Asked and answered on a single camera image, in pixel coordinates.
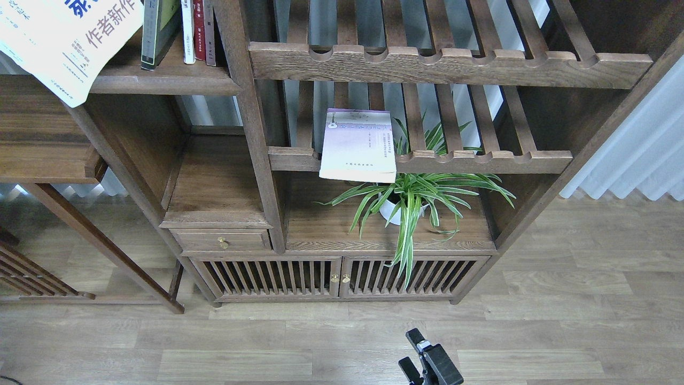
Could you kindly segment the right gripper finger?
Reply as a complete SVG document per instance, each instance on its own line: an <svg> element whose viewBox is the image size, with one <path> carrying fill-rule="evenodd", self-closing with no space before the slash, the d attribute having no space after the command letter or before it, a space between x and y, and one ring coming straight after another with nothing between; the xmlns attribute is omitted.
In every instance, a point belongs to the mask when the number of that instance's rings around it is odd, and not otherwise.
<svg viewBox="0 0 684 385"><path fill-rule="evenodd" d="M398 361L398 365L406 376L409 385L423 384L423 378L410 357L402 358Z"/></svg>
<svg viewBox="0 0 684 385"><path fill-rule="evenodd" d="M423 384L460 384L464 382L452 359L440 344L432 345L417 329L406 332L411 346L417 351L421 365Z"/></svg>

